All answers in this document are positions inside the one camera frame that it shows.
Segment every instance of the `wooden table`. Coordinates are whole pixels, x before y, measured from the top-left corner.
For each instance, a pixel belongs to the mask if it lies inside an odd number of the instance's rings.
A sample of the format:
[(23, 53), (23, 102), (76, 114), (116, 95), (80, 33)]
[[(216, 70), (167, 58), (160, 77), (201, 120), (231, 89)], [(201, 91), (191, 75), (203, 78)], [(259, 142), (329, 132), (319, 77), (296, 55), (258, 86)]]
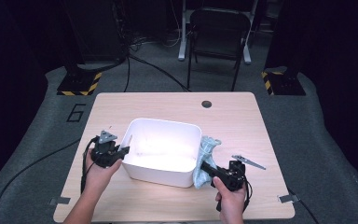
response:
[[(203, 101), (212, 106), (205, 108)], [(222, 141), (213, 150), (218, 166), (228, 167), (231, 155), (257, 162), (262, 170), (246, 165), (253, 197), (244, 219), (291, 218), (291, 203), (281, 203), (287, 195), (282, 172), (269, 140), (255, 97), (250, 92), (138, 92), (100, 93), (89, 115), (71, 170), (62, 190), (68, 204), (58, 204), (54, 220), (63, 222), (80, 196), (82, 153), (89, 140), (106, 130), (118, 136), (117, 143), (132, 120), (166, 119), (198, 125), (202, 135)], [(209, 184), (201, 189), (182, 189), (129, 178), (123, 167), (115, 173), (94, 212), (93, 221), (162, 222), (219, 220)]]

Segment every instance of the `blue cloth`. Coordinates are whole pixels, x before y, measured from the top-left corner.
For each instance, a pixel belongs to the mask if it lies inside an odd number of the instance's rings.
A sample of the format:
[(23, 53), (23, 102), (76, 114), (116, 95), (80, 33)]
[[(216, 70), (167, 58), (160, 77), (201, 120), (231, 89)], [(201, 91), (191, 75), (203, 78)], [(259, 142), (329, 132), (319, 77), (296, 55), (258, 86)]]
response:
[(201, 170), (200, 167), (204, 161), (210, 164), (213, 168), (216, 168), (216, 164), (212, 158), (213, 149), (221, 145), (222, 142), (212, 137), (202, 136), (200, 143), (199, 156), (197, 157), (196, 168), (193, 172), (193, 182), (196, 189), (201, 188), (204, 184), (210, 183), (212, 178), (205, 171)]

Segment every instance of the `human hand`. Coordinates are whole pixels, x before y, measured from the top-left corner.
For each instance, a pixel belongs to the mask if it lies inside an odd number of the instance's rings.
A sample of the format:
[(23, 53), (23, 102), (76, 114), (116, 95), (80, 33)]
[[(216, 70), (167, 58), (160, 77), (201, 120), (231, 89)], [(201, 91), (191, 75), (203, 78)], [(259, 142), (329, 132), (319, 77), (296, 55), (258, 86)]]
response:
[(106, 189), (107, 185), (110, 182), (112, 175), (120, 168), (122, 160), (117, 160), (111, 167), (103, 168), (97, 164), (93, 164), (91, 159), (91, 148), (87, 154), (86, 158), (86, 167), (89, 172), (87, 173), (86, 178), (86, 187), (85, 191), (92, 191), (93, 193), (98, 193), (99, 195), (103, 194), (103, 191)]
[(217, 202), (221, 200), (222, 209), (219, 216), (222, 222), (225, 224), (242, 224), (243, 204), (246, 195), (245, 185), (241, 189), (230, 191), (217, 176), (213, 178), (213, 183), (218, 190), (215, 199)]

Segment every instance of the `chair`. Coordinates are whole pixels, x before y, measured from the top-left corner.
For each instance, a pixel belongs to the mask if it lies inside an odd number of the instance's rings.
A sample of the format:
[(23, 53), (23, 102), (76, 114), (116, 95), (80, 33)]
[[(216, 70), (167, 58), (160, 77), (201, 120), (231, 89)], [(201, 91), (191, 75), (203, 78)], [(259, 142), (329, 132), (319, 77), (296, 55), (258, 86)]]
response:
[(203, 7), (190, 16), (190, 51), (188, 58), (187, 88), (190, 87), (191, 61), (194, 54), (235, 61), (234, 91), (240, 69), (243, 48), (251, 28), (249, 19), (239, 11)]

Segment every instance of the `white bin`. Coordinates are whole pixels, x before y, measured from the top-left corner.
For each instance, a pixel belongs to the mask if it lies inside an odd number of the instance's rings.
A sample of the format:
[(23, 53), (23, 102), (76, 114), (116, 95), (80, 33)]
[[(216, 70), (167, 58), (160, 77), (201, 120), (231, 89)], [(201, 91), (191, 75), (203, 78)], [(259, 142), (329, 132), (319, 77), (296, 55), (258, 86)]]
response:
[(123, 166), (131, 178), (188, 188), (193, 185), (201, 140), (194, 124), (161, 119), (135, 119), (121, 142), (130, 146)]

